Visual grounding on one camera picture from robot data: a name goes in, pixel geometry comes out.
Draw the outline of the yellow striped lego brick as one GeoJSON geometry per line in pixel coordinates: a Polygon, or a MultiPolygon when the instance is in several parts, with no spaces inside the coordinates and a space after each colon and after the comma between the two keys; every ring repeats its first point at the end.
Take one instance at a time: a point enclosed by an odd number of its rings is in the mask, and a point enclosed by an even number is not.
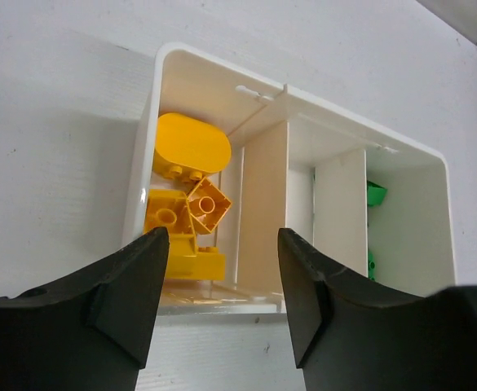
{"type": "Polygon", "coordinates": [[[197,245],[197,233],[185,192],[155,189],[148,193],[143,232],[157,227],[165,227],[169,235],[167,279],[225,279],[225,256],[216,247],[197,245]]]}

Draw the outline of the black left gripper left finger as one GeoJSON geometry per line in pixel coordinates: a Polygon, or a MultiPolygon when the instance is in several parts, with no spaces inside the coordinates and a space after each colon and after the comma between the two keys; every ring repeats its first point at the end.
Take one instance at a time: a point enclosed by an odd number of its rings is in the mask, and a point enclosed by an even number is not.
{"type": "Polygon", "coordinates": [[[72,274],[0,297],[0,390],[134,389],[169,244],[155,228],[72,274]]]}

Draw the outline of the green lego plate piece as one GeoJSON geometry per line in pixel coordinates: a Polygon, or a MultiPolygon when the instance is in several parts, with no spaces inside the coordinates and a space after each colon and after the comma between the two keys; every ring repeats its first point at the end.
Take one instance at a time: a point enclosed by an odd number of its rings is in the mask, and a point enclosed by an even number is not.
{"type": "Polygon", "coordinates": [[[375,268],[376,268],[376,264],[375,264],[374,256],[372,252],[368,250],[368,277],[372,281],[375,280],[375,268]]]}

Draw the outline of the yellow oval butterfly lego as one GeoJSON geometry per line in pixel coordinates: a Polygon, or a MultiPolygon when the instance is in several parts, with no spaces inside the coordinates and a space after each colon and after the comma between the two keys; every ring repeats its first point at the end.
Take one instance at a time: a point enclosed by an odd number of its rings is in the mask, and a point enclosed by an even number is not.
{"type": "Polygon", "coordinates": [[[175,112],[158,117],[152,171],[163,178],[199,182],[225,169],[231,157],[218,127],[175,112]]]}

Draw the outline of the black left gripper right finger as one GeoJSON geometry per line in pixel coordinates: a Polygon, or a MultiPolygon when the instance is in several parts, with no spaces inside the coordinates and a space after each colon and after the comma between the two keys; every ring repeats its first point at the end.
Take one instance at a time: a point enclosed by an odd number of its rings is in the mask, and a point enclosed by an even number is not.
{"type": "Polygon", "coordinates": [[[477,390],[477,286],[417,297],[325,256],[289,228],[278,259],[309,390],[477,390]]]}

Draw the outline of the green square lego brick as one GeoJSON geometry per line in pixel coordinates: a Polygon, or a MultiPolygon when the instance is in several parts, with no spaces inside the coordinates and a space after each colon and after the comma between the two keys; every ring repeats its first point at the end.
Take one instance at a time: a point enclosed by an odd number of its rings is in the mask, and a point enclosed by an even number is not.
{"type": "Polygon", "coordinates": [[[375,182],[367,181],[367,206],[372,208],[381,205],[386,198],[387,191],[388,189],[386,187],[380,186],[375,182]]]}

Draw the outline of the yellow face lego cube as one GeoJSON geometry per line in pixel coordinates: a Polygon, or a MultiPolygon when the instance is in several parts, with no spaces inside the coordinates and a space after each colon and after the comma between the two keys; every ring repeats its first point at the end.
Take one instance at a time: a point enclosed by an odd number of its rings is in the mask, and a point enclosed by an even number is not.
{"type": "Polygon", "coordinates": [[[232,207],[232,201],[203,177],[188,193],[188,206],[195,232],[209,235],[232,207]]]}

